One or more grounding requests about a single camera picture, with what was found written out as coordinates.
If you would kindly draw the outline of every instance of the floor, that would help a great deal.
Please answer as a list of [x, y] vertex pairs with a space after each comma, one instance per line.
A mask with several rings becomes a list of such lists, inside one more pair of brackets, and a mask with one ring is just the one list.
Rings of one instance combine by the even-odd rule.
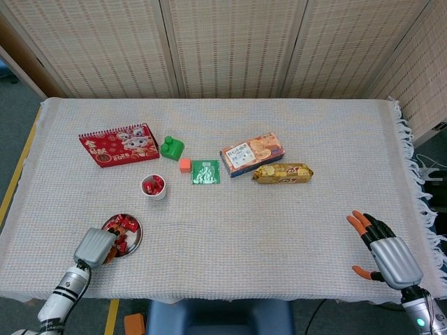
[[[0, 199], [3, 199], [10, 178], [22, 152], [24, 143], [36, 117], [39, 99], [22, 83], [12, 78], [0, 78]], [[438, 134], [417, 150], [436, 161], [447, 164], [447, 132]], [[304, 334], [319, 300], [293, 302], [297, 334]], [[0, 298], [0, 325], [2, 334], [11, 334], [18, 329], [38, 330], [37, 313], [44, 301], [31, 300], [21, 303]], [[110, 301], [83, 299], [74, 310], [66, 326], [70, 334], [105, 334]], [[124, 316], [146, 313], [147, 300], [121, 300], [114, 334], [124, 334]], [[441, 302], [447, 311], [447, 304]], [[406, 313], [389, 311], [378, 306], [359, 303], [325, 301], [312, 321], [309, 335], [338, 334], [416, 334]]]

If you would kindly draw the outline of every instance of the tablecloth fringe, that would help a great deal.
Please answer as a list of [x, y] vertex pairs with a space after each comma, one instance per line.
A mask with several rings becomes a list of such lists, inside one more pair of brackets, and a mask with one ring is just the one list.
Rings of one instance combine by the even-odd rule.
[[425, 183], [420, 177], [419, 166], [413, 161], [414, 155], [414, 146], [413, 146], [413, 133], [411, 129], [408, 127], [408, 123], [406, 120], [402, 118], [402, 111], [400, 109], [399, 101], [393, 100], [393, 111], [395, 113], [396, 118], [396, 128], [398, 135], [400, 136], [400, 140], [402, 143], [402, 148], [404, 151], [405, 163], [408, 166], [408, 169], [411, 171], [411, 176], [413, 180], [413, 185], [410, 185], [412, 189], [415, 191], [417, 200], [416, 206], [417, 210], [420, 212], [422, 216], [422, 222], [424, 226], [425, 234], [427, 235], [427, 239], [432, 249], [434, 256], [434, 264], [437, 267], [436, 275], [439, 277], [441, 281], [442, 288], [447, 290], [447, 274], [441, 269], [444, 265], [447, 266], [447, 256], [440, 248], [441, 241], [447, 241], [447, 238], [441, 235], [437, 235], [431, 227], [434, 225], [434, 220], [437, 217], [437, 213], [432, 211], [427, 202], [424, 199], [429, 200], [432, 195], [429, 193], [425, 193], [422, 190], [422, 185]]

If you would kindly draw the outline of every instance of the woven cloth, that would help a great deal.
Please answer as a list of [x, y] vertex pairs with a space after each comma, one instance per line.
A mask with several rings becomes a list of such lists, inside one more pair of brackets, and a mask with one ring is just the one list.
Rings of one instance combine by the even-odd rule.
[[[220, 184], [191, 185], [166, 158], [100, 168], [78, 140], [142, 122], [159, 142], [184, 141], [183, 157], [219, 161], [221, 148], [274, 131], [283, 162], [315, 175], [260, 185], [251, 173], [231, 179], [221, 164]], [[397, 301], [398, 292], [351, 270], [376, 269], [346, 221], [357, 209], [407, 242], [422, 286], [440, 297], [442, 260], [427, 229], [433, 215], [418, 199], [410, 137], [397, 102], [385, 100], [48, 99], [0, 236], [0, 295], [48, 297], [88, 228], [128, 213], [143, 226], [140, 248], [95, 269], [88, 297]], [[162, 201], [141, 193], [151, 173], [168, 185]]]

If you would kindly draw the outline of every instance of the orange block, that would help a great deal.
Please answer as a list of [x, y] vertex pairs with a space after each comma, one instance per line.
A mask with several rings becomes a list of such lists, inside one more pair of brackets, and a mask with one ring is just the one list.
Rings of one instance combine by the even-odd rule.
[[126, 315], [124, 317], [126, 335], [145, 335], [145, 319], [142, 314]]
[[180, 166], [180, 172], [191, 172], [191, 159], [181, 158], [179, 166]]

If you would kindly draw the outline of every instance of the white cup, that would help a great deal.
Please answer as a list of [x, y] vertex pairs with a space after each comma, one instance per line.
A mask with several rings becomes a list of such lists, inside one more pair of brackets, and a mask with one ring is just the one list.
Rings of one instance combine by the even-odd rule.
[[[159, 177], [161, 178], [161, 180], [163, 180], [164, 186], [163, 186], [163, 189], [161, 190], [161, 192], [160, 192], [159, 194], [156, 194], [156, 195], [150, 195], [150, 194], [147, 194], [147, 192], [144, 190], [144, 188], [143, 188], [143, 184], [144, 184], [146, 181], [152, 180], [154, 176], [159, 176]], [[165, 197], [165, 195], [166, 195], [166, 181], [165, 181], [165, 179], [164, 179], [161, 175], [159, 175], [159, 174], [150, 174], [149, 176], [145, 177], [145, 178], [141, 181], [141, 183], [140, 183], [140, 187], [141, 187], [141, 191], [143, 192], [143, 194], [146, 195], [148, 198], [153, 199], [153, 200], [161, 200], [161, 199], [163, 199], [163, 198]]]

